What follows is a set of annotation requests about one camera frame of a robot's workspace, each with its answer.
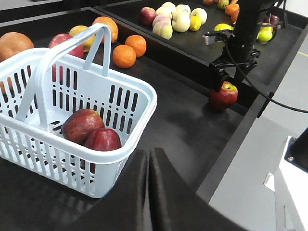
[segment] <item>pear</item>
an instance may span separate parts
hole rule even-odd
[[[262,28],[257,37],[258,42],[268,42],[273,37],[273,28],[271,26]]]

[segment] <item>green apple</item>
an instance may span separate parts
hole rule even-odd
[[[191,8],[189,7],[189,5],[185,5],[185,4],[179,4],[176,6],[176,10],[179,11],[187,11],[189,14],[191,13]]]
[[[273,37],[273,28],[271,26],[260,29],[257,37],[258,42],[268,42]]]
[[[186,12],[180,12],[172,20],[172,28],[177,32],[185,32],[191,24],[190,15]]]
[[[178,9],[176,11],[174,11],[174,13],[172,14],[172,20],[176,20],[178,18],[178,15],[181,13],[185,13],[187,14],[188,17],[190,17],[190,14],[188,13],[187,10],[182,10],[182,9]]]
[[[161,22],[161,21],[165,21],[165,22],[167,22],[167,23],[169,23],[171,25],[171,19],[168,16],[166,16],[166,15],[158,15],[153,20],[152,27],[154,27],[156,23]]]
[[[201,25],[203,25],[207,20],[207,13],[202,8],[196,8],[191,12],[191,15],[193,16],[199,16],[201,19]]]
[[[228,5],[229,5],[229,0],[218,0],[217,2],[217,8],[220,10],[224,10]]]
[[[170,39],[172,37],[173,29],[170,23],[165,21],[160,21],[155,24],[152,32],[165,39]]]
[[[166,7],[166,6],[161,6],[156,10],[156,16],[158,15],[166,15],[168,16],[170,19],[172,18],[172,13],[170,8]]]
[[[164,4],[162,4],[161,6],[166,6],[171,10],[171,13],[174,13],[174,11],[176,10],[176,6],[170,2],[170,1],[166,1]]]

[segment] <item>apple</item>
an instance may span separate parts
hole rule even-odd
[[[166,1],[164,4],[162,4],[162,6],[168,7],[171,10],[171,13],[174,13],[176,10],[176,6],[170,1]]]
[[[201,19],[201,25],[203,25],[207,20],[207,13],[202,8],[196,8],[191,12],[191,15],[199,16]]]
[[[56,45],[63,43],[64,41],[71,39],[73,36],[66,34],[66,33],[61,33],[57,34],[55,37],[53,37],[48,45],[48,48],[53,48]],[[75,49],[71,50],[69,54],[83,58],[84,52],[83,52],[83,47],[81,45],[77,46]]]
[[[161,22],[161,21],[165,21],[165,22],[171,24],[171,19],[168,16],[166,16],[166,15],[158,15],[154,19],[154,21],[152,23],[152,27],[154,27],[156,23]]]
[[[53,48],[56,45],[63,43],[64,41],[71,39],[73,36],[66,34],[66,33],[61,33],[61,34],[57,34],[56,36],[54,36],[51,41],[49,42],[48,48]],[[79,58],[83,58],[84,56],[84,49],[82,45],[77,46],[75,49],[71,50],[69,52],[69,54],[79,57]],[[61,70],[61,66],[60,66],[60,73],[59,73],[59,81],[62,82],[63,80],[63,73]],[[52,81],[56,82],[56,65],[53,64],[52,65]]]
[[[142,9],[139,12],[139,21],[141,24],[145,26],[149,26],[152,24],[153,20],[156,17],[156,10],[152,7],[142,7]]]
[[[172,37],[173,28],[170,23],[165,21],[160,21],[155,24],[152,32],[165,39],[170,39]]]
[[[270,14],[269,16],[266,15],[264,22],[270,23],[274,26],[278,26],[280,24],[280,19],[278,16]]]
[[[224,10],[226,6],[229,5],[229,0],[218,0],[217,1],[217,8],[220,10]]]
[[[172,19],[173,20],[176,20],[177,18],[178,18],[178,14],[180,14],[180,13],[185,13],[185,14],[187,14],[187,16],[188,17],[190,17],[190,14],[188,13],[188,11],[187,10],[176,10],[176,11],[174,11],[174,13],[172,14]]]
[[[180,12],[176,18],[172,20],[172,28],[177,32],[185,32],[191,24],[190,15],[186,12]]]
[[[189,7],[189,5],[179,4],[176,6],[176,11],[187,11],[190,14],[191,8]]]
[[[84,146],[96,151],[112,151],[122,147],[116,131],[111,128],[98,128],[92,131]]]
[[[62,124],[61,131],[65,139],[83,144],[92,131],[104,127],[105,124],[97,111],[80,109]]]
[[[215,3],[215,0],[202,0],[203,5],[210,6]]]
[[[172,13],[171,13],[170,8],[166,6],[161,6],[156,10],[156,16],[158,15],[165,15],[165,16],[168,16],[170,19],[172,18]]]
[[[215,111],[223,111],[236,103],[238,90],[230,82],[224,81],[219,91],[210,90],[209,106]]]

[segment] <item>red apple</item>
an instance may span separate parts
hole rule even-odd
[[[213,3],[215,3],[215,0],[203,0],[202,3],[203,3],[203,5],[205,5],[205,6],[210,6],[210,5],[212,5]]]
[[[60,43],[63,43],[64,41],[72,38],[73,36],[69,35],[69,34],[65,34],[65,33],[62,33],[62,34],[58,34],[56,35],[55,37],[53,37],[48,45],[48,48],[53,48],[55,47],[56,45],[60,44]],[[84,56],[84,52],[83,52],[83,47],[81,45],[79,45],[78,47],[76,47],[75,49],[73,49],[72,51],[69,52],[69,54],[73,55],[73,56],[76,56],[76,57],[79,57],[79,58],[83,58]],[[52,81],[53,82],[56,82],[56,66],[55,64],[52,65]],[[63,79],[63,74],[62,72],[60,71],[60,82],[62,82],[62,79]]]
[[[84,146],[96,151],[112,151],[122,147],[119,135],[111,128],[95,129]]]
[[[64,138],[78,144],[83,144],[91,132],[104,127],[105,124],[97,111],[93,109],[80,109],[75,111],[62,124],[61,129]]]
[[[152,25],[156,17],[156,10],[152,7],[145,6],[139,12],[139,20],[145,26]]]
[[[48,48],[53,48],[56,45],[63,43],[64,41],[72,38],[73,36],[69,35],[69,34],[58,34],[55,37],[53,37],[48,45]],[[83,58],[84,52],[83,52],[83,48],[81,45],[77,46],[75,49],[71,50],[69,52],[69,54],[79,57],[79,58]]]
[[[214,89],[210,90],[209,105],[216,111],[223,111],[231,107],[237,101],[237,96],[238,90],[236,86],[224,81],[218,92]]]
[[[279,19],[278,16],[275,16],[275,15],[273,15],[273,14],[270,14],[269,16],[266,16],[266,17],[265,17],[264,22],[269,23],[269,24],[272,24],[272,25],[274,25],[274,26],[278,26],[279,23],[280,23],[280,19]]]

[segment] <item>orange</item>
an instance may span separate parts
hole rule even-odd
[[[9,85],[9,88],[11,89],[13,87],[11,77],[8,77],[6,80]],[[4,86],[3,81],[0,81],[0,89],[1,89],[2,94],[6,94],[6,88]]]
[[[0,37],[0,62],[22,51],[34,48],[30,38],[19,32],[8,32]]]
[[[109,27],[109,29],[111,31],[111,43],[113,43],[117,40],[117,36],[119,34],[119,29],[117,27],[116,22],[112,18],[107,17],[107,16],[100,16],[100,17],[97,17],[93,21],[92,24],[95,24],[95,23],[104,23]]]
[[[225,14],[231,16],[235,11],[238,11],[239,9],[239,4],[229,4],[225,8]]]
[[[136,62],[136,52],[129,45],[118,45],[113,51],[113,61],[120,68],[130,68]]]
[[[235,11],[235,12],[233,12],[233,14],[231,15],[231,21],[233,22],[233,23],[235,23],[236,22],[236,20],[237,20],[237,17],[239,16],[239,10],[238,11]]]
[[[140,35],[128,36],[125,40],[125,45],[129,45],[135,50],[136,58],[143,56],[146,51],[146,41]]]

